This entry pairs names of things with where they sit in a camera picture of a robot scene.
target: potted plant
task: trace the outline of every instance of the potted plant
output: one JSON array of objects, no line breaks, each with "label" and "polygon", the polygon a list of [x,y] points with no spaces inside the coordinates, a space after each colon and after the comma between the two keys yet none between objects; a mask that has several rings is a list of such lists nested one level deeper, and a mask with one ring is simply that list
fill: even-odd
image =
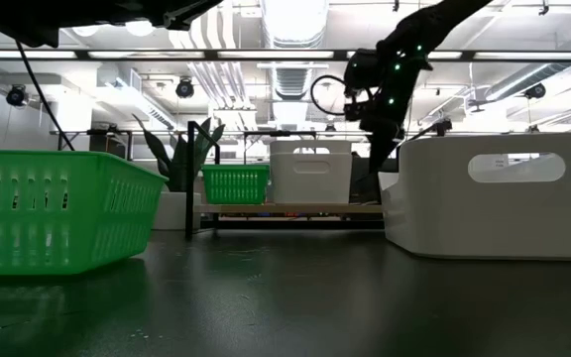
[{"label": "potted plant", "polygon": [[[134,118],[140,124],[140,127],[145,133],[145,140],[147,141],[147,146],[151,150],[152,154],[156,157],[158,162],[158,171],[160,175],[167,177],[168,192],[161,192],[160,203],[158,205],[158,212],[156,213],[156,221],[154,223],[154,229],[158,230],[180,230],[184,229],[184,218],[186,210],[186,189],[189,184],[193,184],[197,173],[201,169],[202,165],[206,161],[206,156],[208,152],[213,147],[213,145],[204,138],[201,134],[197,134],[195,137],[195,150],[193,158],[193,179],[191,182],[186,181],[186,141],[178,135],[177,137],[171,135],[171,147],[174,149],[173,155],[169,158],[165,145],[162,141],[150,133],[142,121],[134,115]],[[206,119],[201,127],[206,133],[210,133],[210,118]],[[224,133],[225,125],[220,125],[213,130],[210,135],[211,138],[217,142],[222,137]],[[193,204],[201,201],[201,194],[193,194]],[[193,222],[193,227],[195,229],[199,228],[199,214],[193,215],[195,221]]]}]

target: plant pot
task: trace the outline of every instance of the plant pot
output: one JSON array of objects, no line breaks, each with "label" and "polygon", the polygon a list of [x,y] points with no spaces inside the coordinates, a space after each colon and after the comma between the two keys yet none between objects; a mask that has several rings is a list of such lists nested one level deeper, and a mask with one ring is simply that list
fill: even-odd
[{"label": "plant pot", "polygon": [[[193,194],[193,205],[201,202],[201,194]],[[186,193],[185,192],[161,192],[155,230],[183,230],[186,226]],[[200,215],[193,214],[193,229],[199,229]]]}]

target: white storage bin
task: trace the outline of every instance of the white storage bin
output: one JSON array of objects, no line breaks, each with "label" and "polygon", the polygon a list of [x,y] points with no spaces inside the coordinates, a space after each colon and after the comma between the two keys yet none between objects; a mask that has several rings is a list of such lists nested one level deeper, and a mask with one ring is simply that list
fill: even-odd
[{"label": "white storage bin", "polygon": [[[479,155],[527,153],[473,170]],[[571,260],[571,134],[418,140],[380,176],[387,238],[412,253]]]},{"label": "white storage bin", "polygon": [[349,203],[350,142],[275,141],[270,150],[275,203]]}]

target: plant leaf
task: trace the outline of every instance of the plant leaf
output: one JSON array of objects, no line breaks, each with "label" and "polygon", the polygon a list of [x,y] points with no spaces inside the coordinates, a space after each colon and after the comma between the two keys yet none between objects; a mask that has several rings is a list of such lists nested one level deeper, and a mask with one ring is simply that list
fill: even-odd
[{"label": "plant leaf", "polygon": [[169,166],[171,164],[171,160],[169,160],[169,156],[167,155],[167,149],[165,149],[165,145],[163,144],[163,142],[161,142],[157,136],[150,133],[149,130],[145,129],[145,125],[143,125],[143,122],[135,114],[132,114],[132,116],[136,119],[136,121],[138,121],[138,124],[143,129],[143,132],[145,134],[145,141],[147,142],[149,150],[151,150],[156,159],[158,159],[159,161],[162,160],[165,164],[167,164],[167,166]]},{"label": "plant leaf", "polygon": [[158,159],[158,171],[160,172],[160,175],[167,178],[169,177],[169,167],[160,159]]},{"label": "plant leaf", "polygon": [[[206,133],[210,133],[210,118],[204,120],[204,122],[200,125],[202,130],[204,130]],[[203,135],[197,133],[197,137],[195,138],[195,149],[196,152],[200,152],[202,150],[204,150],[204,148],[206,147],[206,144],[208,143],[208,141],[204,138]]]},{"label": "plant leaf", "polygon": [[184,138],[178,137],[177,144],[175,145],[175,152],[171,159],[169,167],[170,177],[169,181],[172,182],[173,190],[179,192],[186,192],[186,151],[188,145]]},{"label": "plant leaf", "polygon": [[175,137],[175,134],[169,135],[169,144],[171,144],[171,147],[175,150],[175,147],[177,147],[177,138]]},{"label": "plant leaf", "polygon": [[[217,143],[219,139],[222,138],[224,134],[224,129],[226,128],[226,124],[222,124],[215,128],[213,133],[210,135],[213,138],[213,141]],[[209,141],[206,141],[208,144],[203,150],[195,153],[195,162],[198,163],[197,166],[194,168],[194,174],[197,176],[197,173],[202,169],[202,165],[206,162],[206,157],[208,156],[208,152],[213,148],[213,144]]]}]

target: green plastic basket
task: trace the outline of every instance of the green plastic basket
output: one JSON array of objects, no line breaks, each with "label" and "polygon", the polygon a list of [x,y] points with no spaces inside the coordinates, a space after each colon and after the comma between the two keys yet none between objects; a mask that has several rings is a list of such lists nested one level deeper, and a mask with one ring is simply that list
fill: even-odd
[{"label": "green plastic basket", "polygon": [[212,204],[261,204],[266,200],[268,165],[204,165],[206,198]]},{"label": "green plastic basket", "polygon": [[165,181],[104,153],[0,151],[0,275],[77,274],[142,253]]}]

